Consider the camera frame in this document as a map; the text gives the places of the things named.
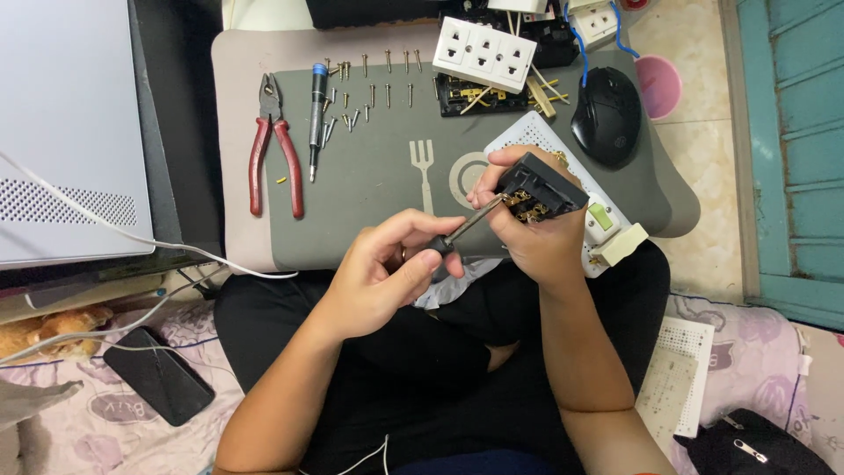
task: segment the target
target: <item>pink bucket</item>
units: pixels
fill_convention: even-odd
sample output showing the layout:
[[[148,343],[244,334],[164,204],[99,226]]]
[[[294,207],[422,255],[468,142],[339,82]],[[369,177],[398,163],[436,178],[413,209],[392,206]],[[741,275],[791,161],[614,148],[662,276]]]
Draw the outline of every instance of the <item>pink bucket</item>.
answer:
[[[651,120],[667,117],[683,95],[683,80],[677,68],[666,58],[646,54],[636,59],[641,101]]]

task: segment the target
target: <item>computer mouse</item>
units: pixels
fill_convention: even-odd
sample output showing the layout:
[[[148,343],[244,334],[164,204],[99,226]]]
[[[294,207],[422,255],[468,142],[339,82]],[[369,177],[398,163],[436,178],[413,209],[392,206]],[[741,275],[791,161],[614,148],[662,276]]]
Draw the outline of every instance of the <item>computer mouse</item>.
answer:
[[[598,163],[618,169],[635,149],[640,128],[641,100],[630,78],[615,68],[590,69],[571,118],[577,144]]]

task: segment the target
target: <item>black phone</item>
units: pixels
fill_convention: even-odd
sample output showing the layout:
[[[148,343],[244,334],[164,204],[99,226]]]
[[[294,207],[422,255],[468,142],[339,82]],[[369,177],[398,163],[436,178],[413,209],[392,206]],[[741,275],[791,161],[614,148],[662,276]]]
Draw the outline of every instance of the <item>black phone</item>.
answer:
[[[144,326],[130,331],[117,344],[133,348],[168,346]],[[211,386],[173,351],[110,347],[103,353],[103,361],[173,427],[191,420],[214,400]]]

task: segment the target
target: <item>blue wire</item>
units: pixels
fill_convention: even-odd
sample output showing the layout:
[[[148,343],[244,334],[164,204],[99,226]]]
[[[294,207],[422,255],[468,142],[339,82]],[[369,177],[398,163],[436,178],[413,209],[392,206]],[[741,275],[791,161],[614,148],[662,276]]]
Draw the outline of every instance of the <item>blue wire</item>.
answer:
[[[634,51],[633,48],[629,48],[621,44],[621,14],[619,13],[618,7],[615,6],[615,2],[610,2],[609,6],[612,7],[615,12],[615,44],[619,46],[621,51],[626,51],[632,54],[633,57],[639,57],[639,53]]]
[[[568,2],[566,2],[565,6],[563,6],[563,19],[566,23],[569,23]],[[583,77],[581,78],[581,86],[586,87],[586,74],[589,72],[589,58],[586,56],[586,49],[583,48],[583,39],[577,34],[577,30],[575,30],[574,26],[569,24],[569,28],[571,29],[571,32],[575,34],[575,38],[577,38],[577,45],[581,48],[581,55],[583,56]]]

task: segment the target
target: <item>black pants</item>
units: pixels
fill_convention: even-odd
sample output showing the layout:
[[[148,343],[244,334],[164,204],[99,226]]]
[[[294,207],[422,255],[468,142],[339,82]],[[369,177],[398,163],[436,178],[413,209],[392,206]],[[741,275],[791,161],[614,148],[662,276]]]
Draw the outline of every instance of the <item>black pants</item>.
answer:
[[[219,338],[244,391],[284,349],[322,297],[330,271],[270,281],[232,276],[214,308]],[[589,290],[604,329],[638,391],[668,300],[668,262],[645,241]],[[302,468],[338,473],[390,434],[389,467],[412,461],[513,449],[558,472],[582,472],[545,374],[536,284],[502,264],[437,318],[400,308],[387,325],[344,343]],[[492,346],[521,341],[487,373]],[[382,472],[375,456],[352,473]]]

